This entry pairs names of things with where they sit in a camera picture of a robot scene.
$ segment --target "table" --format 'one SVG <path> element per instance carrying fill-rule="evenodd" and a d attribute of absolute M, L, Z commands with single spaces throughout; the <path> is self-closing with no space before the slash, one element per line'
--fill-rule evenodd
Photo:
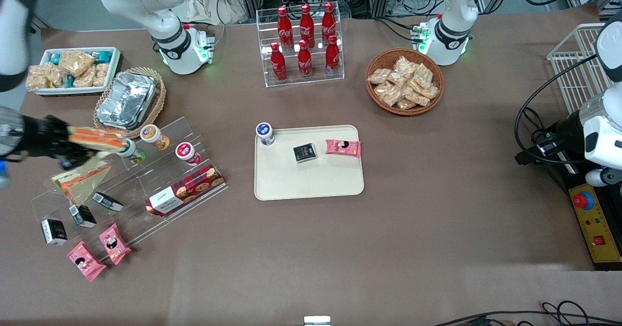
<path fill-rule="evenodd" d="M 331 315 L 336 326 L 429 326 L 562 299 L 619 320 L 622 275 L 590 271 L 565 195 L 542 169 L 513 160 L 518 108 L 552 75 L 544 56 L 575 25 L 597 20 L 595 7 L 481 17 L 468 51 L 442 69 L 443 100 L 412 118 L 367 95 L 367 63 L 405 45 L 371 20 L 344 21 L 345 80 L 269 90 L 252 25 L 227 28 L 215 64 L 183 77 L 151 51 L 144 30 L 47 32 L 45 49 L 112 45 L 123 69 L 160 72 L 167 102 L 156 122 L 186 116 L 229 189 L 89 284 L 65 248 L 45 246 L 30 208 L 55 162 L 12 165 L 0 220 L 2 324 L 293 326 Z M 96 100 L 29 94 L 22 113 L 91 125 Z M 533 105 L 546 124 L 563 106 L 553 89 Z M 364 192 L 256 200 L 253 137 L 263 120 L 355 125 Z"/>

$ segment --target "pink snack package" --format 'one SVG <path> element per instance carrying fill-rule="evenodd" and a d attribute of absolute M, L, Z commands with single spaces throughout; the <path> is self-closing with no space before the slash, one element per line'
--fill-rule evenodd
<path fill-rule="evenodd" d="M 106 268 L 104 264 L 101 264 L 97 259 L 93 257 L 91 252 L 88 251 L 84 241 L 81 241 L 78 246 L 69 252 L 67 257 L 76 264 L 80 272 L 89 282 L 93 282 L 97 275 L 99 275 L 103 269 Z"/>
<path fill-rule="evenodd" d="M 326 139 L 326 154 L 361 157 L 361 142 Z"/>
<path fill-rule="evenodd" d="M 123 239 L 119 235 L 119 229 L 116 223 L 113 224 L 108 230 L 100 234 L 100 240 L 106 248 L 106 252 L 110 256 L 110 260 L 116 265 L 121 261 L 131 249 L 126 246 Z"/>

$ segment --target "wicker basket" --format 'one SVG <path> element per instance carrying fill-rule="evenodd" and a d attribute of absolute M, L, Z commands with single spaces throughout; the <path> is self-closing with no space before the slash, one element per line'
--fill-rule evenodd
<path fill-rule="evenodd" d="M 395 64 L 395 62 L 397 62 L 397 58 L 399 58 L 400 56 L 404 56 L 410 62 L 424 63 L 424 65 L 426 65 L 426 67 L 428 67 L 428 69 L 432 71 L 432 82 L 434 83 L 434 85 L 436 85 L 436 87 L 438 87 L 438 95 L 436 96 L 436 98 L 432 99 L 428 106 L 418 105 L 413 107 L 412 109 L 400 110 L 396 107 L 390 107 L 381 102 L 374 92 L 375 86 L 372 85 L 369 81 L 365 80 L 365 85 L 367 86 L 367 93 L 369 93 L 369 96 L 374 102 L 376 102 L 376 104 L 391 113 L 400 114 L 402 116 L 422 114 L 438 104 L 438 101 L 440 100 L 440 98 L 442 98 L 443 92 L 445 91 L 445 80 L 443 79 L 443 73 L 440 71 L 440 67 L 438 67 L 438 65 L 436 65 L 436 63 L 428 56 L 425 56 L 416 50 L 407 48 L 393 48 L 383 51 L 375 58 L 373 58 L 373 60 L 371 60 L 371 63 L 369 63 L 369 66 L 367 67 L 367 75 L 365 76 L 365 78 L 371 76 L 371 74 L 374 73 L 374 71 L 376 71 L 377 69 L 393 69 L 393 65 Z"/>
<path fill-rule="evenodd" d="M 158 72 L 155 72 L 153 69 L 148 69 L 146 67 L 134 67 L 132 69 L 127 69 L 126 71 L 146 74 L 147 76 L 155 78 L 155 80 L 158 82 L 158 89 L 155 91 L 156 94 L 151 101 L 151 105 L 149 106 L 149 111 L 147 111 L 146 113 L 145 120 L 138 128 L 131 131 L 109 127 L 107 125 L 101 124 L 99 120 L 97 120 L 97 109 L 98 107 L 100 107 L 100 105 L 102 105 L 102 103 L 108 96 L 111 87 L 113 86 L 113 84 L 115 84 L 115 80 L 113 80 L 112 83 L 110 83 L 110 85 L 106 87 L 106 90 L 104 90 L 104 93 L 102 94 L 102 97 L 100 97 L 100 100 L 97 102 L 97 105 L 95 105 L 95 111 L 93 112 L 93 122 L 95 123 L 95 127 L 102 129 L 111 129 L 113 131 L 121 131 L 123 133 L 126 133 L 127 137 L 129 138 L 138 138 L 140 136 L 140 129 L 143 127 L 143 125 L 153 124 L 157 116 L 160 114 L 160 111 L 162 111 L 162 108 L 164 107 L 164 99 L 166 98 L 166 87 L 164 86 L 164 82 L 162 82 L 162 76 L 160 76 L 160 74 Z"/>

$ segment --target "acrylic bottle rack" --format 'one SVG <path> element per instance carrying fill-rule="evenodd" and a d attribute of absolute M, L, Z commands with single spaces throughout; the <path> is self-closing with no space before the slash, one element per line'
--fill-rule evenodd
<path fill-rule="evenodd" d="M 342 39 L 342 19 L 339 12 L 338 2 L 333 2 L 335 14 L 335 35 L 337 36 L 337 46 L 339 47 L 339 72 L 336 76 L 328 76 L 326 74 L 326 48 L 322 45 L 322 17 L 324 16 L 323 3 L 311 3 L 311 18 L 313 18 L 315 34 L 315 47 L 309 49 L 311 53 L 311 64 L 313 66 L 313 76 L 302 80 L 298 74 L 298 51 L 300 46 L 300 17 L 302 11 L 300 5 L 287 7 L 287 15 L 292 22 L 292 33 L 294 35 L 294 51 L 283 51 L 285 56 L 285 65 L 287 68 L 287 81 L 278 83 L 270 62 L 270 54 L 272 49 L 270 43 L 277 42 L 278 38 L 278 12 L 277 9 L 257 10 L 257 34 L 259 36 L 259 52 L 261 54 L 261 63 L 264 69 L 264 79 L 266 87 L 296 85 L 298 83 L 309 83 L 329 80 L 342 80 L 345 76 L 344 71 L 344 42 Z"/>
<path fill-rule="evenodd" d="M 211 163 L 199 139 L 200 136 L 193 132 L 186 118 L 180 118 L 163 127 L 162 133 L 171 140 L 169 147 L 163 151 L 156 150 L 142 140 L 136 141 L 136 147 L 143 149 L 147 154 L 142 164 L 134 165 L 118 155 L 111 155 L 105 159 L 112 165 L 111 171 L 95 191 L 105 193 L 121 202 L 124 205 L 122 211 L 111 211 L 90 198 L 84 205 L 93 213 L 97 224 L 93 228 L 83 228 L 77 226 L 71 217 L 69 200 L 59 189 L 53 188 L 32 201 L 36 224 L 39 225 L 47 218 L 62 220 L 69 240 L 64 244 L 68 247 L 67 251 L 83 240 L 95 257 L 107 260 L 107 253 L 99 235 L 112 224 L 117 224 L 127 245 L 133 246 L 227 188 L 226 183 L 215 186 L 166 217 L 147 212 L 144 202 L 147 198 Z M 194 145 L 195 150 L 201 154 L 201 164 L 191 167 L 177 158 L 175 148 L 183 141 Z"/>

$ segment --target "coca-cola bottle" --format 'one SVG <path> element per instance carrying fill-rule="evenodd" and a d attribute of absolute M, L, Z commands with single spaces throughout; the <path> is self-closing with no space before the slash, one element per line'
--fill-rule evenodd
<path fill-rule="evenodd" d="M 302 17 L 300 18 L 300 37 L 307 42 L 309 48 L 315 47 L 315 34 L 313 33 L 313 19 L 309 12 L 311 6 L 304 3 L 301 7 Z"/>
<path fill-rule="evenodd" d="M 273 42 L 270 44 L 273 49 L 273 53 L 270 55 L 270 61 L 273 64 L 274 76 L 276 82 L 283 83 L 287 80 L 287 69 L 285 67 L 285 57 L 283 53 L 278 51 L 278 43 Z"/>
<path fill-rule="evenodd" d="M 322 45 L 328 45 L 329 36 L 335 34 L 335 15 L 333 14 L 333 2 L 324 3 L 324 17 L 322 18 Z"/>
<path fill-rule="evenodd" d="M 294 35 L 292 34 L 292 22 L 287 17 L 287 8 L 284 5 L 278 7 L 278 37 L 283 51 L 294 51 Z"/>
<path fill-rule="evenodd" d="M 339 47 L 337 46 L 337 36 L 331 34 L 328 37 L 328 47 L 326 47 L 326 74 L 336 76 L 339 73 Z"/>
<path fill-rule="evenodd" d="M 309 53 L 309 47 L 306 40 L 301 39 L 298 44 L 300 45 L 300 51 L 298 52 L 298 71 L 300 72 L 300 78 L 302 78 L 302 80 L 308 80 L 311 76 L 313 76 L 311 53 Z"/>

